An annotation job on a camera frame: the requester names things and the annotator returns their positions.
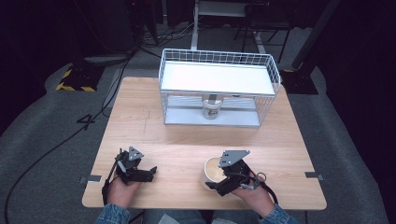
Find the denim sleeve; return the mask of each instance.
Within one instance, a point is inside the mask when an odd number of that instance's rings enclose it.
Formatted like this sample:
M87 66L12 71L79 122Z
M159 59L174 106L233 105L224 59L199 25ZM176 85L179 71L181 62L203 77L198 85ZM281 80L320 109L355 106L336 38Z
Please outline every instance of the denim sleeve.
M275 205L275 209L267 217L259 220L260 224L298 224L298 221L289 216L279 205Z
M96 219L95 224L127 224L131 213L115 204L108 203Z

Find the paper cup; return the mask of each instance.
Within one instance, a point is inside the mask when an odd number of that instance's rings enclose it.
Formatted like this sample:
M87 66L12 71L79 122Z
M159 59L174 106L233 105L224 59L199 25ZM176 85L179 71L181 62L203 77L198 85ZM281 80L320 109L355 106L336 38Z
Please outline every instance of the paper cup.
M202 113L207 119L218 117L220 108L223 104L223 95L206 94L202 96Z
M212 157L205 162L200 178L201 184L205 189L210 189L205 182L219 183L226 178L223 170L219 168L220 159L219 157Z

